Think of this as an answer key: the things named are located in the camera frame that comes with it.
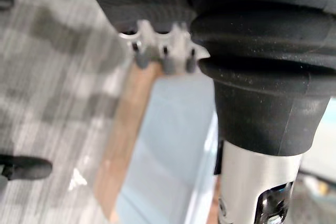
wooden edge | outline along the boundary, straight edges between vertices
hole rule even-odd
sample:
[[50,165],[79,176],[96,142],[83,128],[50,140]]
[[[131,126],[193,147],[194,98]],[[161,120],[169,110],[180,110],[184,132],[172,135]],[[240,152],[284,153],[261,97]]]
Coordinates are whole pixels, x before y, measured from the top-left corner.
[[145,70],[133,64],[119,100],[111,137],[94,185],[95,197],[110,221],[118,218],[114,205],[127,174],[152,86],[161,75],[158,63],[150,64]]
[[206,224],[218,224],[218,199],[219,199],[219,190],[220,190],[220,177],[216,178],[216,187],[214,192],[214,197],[211,203],[210,212],[208,216],[208,221]]

silver metal cylinder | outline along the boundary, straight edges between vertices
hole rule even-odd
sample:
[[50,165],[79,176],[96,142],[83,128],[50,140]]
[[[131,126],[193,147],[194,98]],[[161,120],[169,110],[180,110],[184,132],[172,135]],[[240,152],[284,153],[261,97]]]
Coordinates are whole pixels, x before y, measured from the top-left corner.
[[294,182],[302,155],[270,156],[224,143],[219,199],[220,224],[254,224],[258,197]]

gray carpet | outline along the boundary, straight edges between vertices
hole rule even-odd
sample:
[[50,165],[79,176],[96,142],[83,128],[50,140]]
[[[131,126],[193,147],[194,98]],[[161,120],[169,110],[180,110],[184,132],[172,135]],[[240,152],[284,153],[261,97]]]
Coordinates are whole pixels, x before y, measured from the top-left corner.
[[130,57],[95,0],[16,0],[0,13],[0,152],[46,158],[10,182],[0,223],[105,223],[92,187]]

floor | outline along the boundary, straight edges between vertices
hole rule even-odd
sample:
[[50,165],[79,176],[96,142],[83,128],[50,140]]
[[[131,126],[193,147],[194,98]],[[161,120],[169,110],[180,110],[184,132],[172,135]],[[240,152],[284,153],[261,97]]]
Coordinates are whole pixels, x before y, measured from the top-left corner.
[[10,182],[1,223],[106,223],[92,188],[130,57],[95,0],[16,0],[0,13],[0,152],[46,158]]

light blue surface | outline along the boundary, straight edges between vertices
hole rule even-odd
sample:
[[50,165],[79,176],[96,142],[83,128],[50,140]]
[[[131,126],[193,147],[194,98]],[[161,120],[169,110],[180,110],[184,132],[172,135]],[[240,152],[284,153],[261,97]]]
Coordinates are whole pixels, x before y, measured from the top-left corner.
[[156,82],[117,201],[122,224],[199,223],[186,219],[197,208],[191,207],[192,198],[200,205],[201,195],[213,192],[217,131],[211,135],[209,129],[212,122],[217,129],[214,118],[210,78],[199,74]]

